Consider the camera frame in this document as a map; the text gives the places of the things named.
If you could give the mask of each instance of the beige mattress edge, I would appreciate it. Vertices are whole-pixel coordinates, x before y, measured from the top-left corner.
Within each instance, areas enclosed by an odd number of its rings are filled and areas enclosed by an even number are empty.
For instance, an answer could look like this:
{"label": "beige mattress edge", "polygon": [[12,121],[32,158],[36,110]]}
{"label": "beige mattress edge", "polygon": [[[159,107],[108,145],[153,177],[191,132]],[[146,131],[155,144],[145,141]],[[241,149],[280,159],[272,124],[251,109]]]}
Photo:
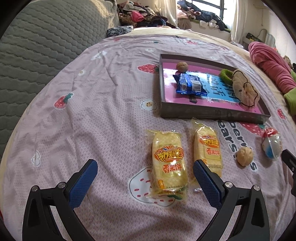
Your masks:
{"label": "beige mattress edge", "polygon": [[[202,40],[205,42],[215,43],[215,44],[219,44],[219,45],[223,45],[223,46],[228,47],[229,49],[238,53],[262,77],[262,79],[265,81],[265,83],[269,86],[269,88],[273,92],[275,98],[282,105],[282,108],[285,109],[286,112],[288,112],[288,108],[286,106],[286,103],[284,101],[282,93],[274,85],[272,80],[252,62],[248,51],[241,49],[235,45],[232,45],[225,40],[222,40],[222,39],[219,39],[216,37],[212,37],[209,35],[205,35],[205,34],[192,32],[189,30],[170,29],[170,28],[136,28],[132,32],[130,32],[126,35],[135,36],[135,35],[146,35],[146,34],[178,35],[178,36],[185,37],[185,38],[198,39],[198,40]],[[27,109],[23,113],[22,117],[20,118],[18,124],[16,125],[15,129],[13,130],[12,135],[10,136],[7,146],[4,150],[4,154],[2,156],[2,160],[0,163],[0,210],[3,209],[3,196],[2,196],[2,194],[3,194],[3,190],[2,190],[3,189],[3,179],[4,179],[4,173],[5,173],[6,166],[7,166],[9,150],[13,144],[13,140],[16,135],[16,131],[18,129],[19,123],[22,121],[22,119],[26,115],[27,110],[30,108],[30,106],[31,106],[31,104],[29,104],[29,106],[27,107]],[[288,121],[290,121],[294,131],[296,131],[296,124],[294,123],[292,117],[290,115],[288,115],[288,116],[286,116],[286,118]]]}

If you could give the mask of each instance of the gray quilted headboard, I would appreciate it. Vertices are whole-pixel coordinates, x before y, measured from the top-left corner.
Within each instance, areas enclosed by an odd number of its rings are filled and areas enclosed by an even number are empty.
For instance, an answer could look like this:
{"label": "gray quilted headboard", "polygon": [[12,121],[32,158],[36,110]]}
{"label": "gray quilted headboard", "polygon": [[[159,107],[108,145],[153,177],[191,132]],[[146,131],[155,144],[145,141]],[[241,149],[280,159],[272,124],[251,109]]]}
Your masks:
{"label": "gray quilted headboard", "polygon": [[16,16],[0,39],[0,159],[39,91],[118,25],[116,0],[39,0]]}

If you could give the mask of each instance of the rice cracker package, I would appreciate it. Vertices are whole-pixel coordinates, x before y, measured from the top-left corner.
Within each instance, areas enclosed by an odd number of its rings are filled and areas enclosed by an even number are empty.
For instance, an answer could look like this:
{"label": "rice cracker package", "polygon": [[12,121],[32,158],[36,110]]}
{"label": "rice cracker package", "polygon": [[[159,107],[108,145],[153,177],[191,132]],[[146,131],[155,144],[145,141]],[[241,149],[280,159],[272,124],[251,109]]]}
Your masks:
{"label": "rice cracker package", "polygon": [[194,161],[203,160],[207,167],[222,177],[222,156],[220,143],[216,131],[205,124],[200,124],[196,119],[192,119],[194,127],[193,156]]}
{"label": "rice cracker package", "polygon": [[168,195],[178,200],[185,199],[188,176],[180,134],[169,131],[149,132],[153,134],[152,196]]}

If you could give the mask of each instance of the metal screw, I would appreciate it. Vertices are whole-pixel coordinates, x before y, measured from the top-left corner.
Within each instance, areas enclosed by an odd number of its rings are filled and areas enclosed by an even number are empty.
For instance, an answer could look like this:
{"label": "metal screw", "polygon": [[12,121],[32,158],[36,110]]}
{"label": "metal screw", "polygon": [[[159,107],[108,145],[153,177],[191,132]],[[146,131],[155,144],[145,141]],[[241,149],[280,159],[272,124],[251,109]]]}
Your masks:
{"label": "metal screw", "polygon": [[233,187],[233,184],[231,182],[226,182],[225,183],[225,186],[228,187],[228,188],[232,188]]}
{"label": "metal screw", "polygon": [[57,187],[58,187],[58,188],[64,188],[65,185],[66,185],[66,183],[64,183],[64,182],[60,182],[60,183],[57,185]]}
{"label": "metal screw", "polygon": [[31,190],[32,192],[36,192],[38,190],[38,186],[33,186]]}
{"label": "metal screw", "polygon": [[257,185],[255,185],[255,186],[254,186],[254,189],[255,189],[256,191],[259,191],[259,190],[260,190],[260,187],[257,186]]}

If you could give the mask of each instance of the blue wrapper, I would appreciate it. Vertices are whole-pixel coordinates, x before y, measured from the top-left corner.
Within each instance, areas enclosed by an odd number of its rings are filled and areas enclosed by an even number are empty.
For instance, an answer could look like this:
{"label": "blue wrapper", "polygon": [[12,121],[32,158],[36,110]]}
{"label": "blue wrapper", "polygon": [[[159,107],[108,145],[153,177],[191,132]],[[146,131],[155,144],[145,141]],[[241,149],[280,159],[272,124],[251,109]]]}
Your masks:
{"label": "blue wrapper", "polygon": [[198,76],[190,74],[173,75],[177,82],[176,92],[183,95],[207,96]]}

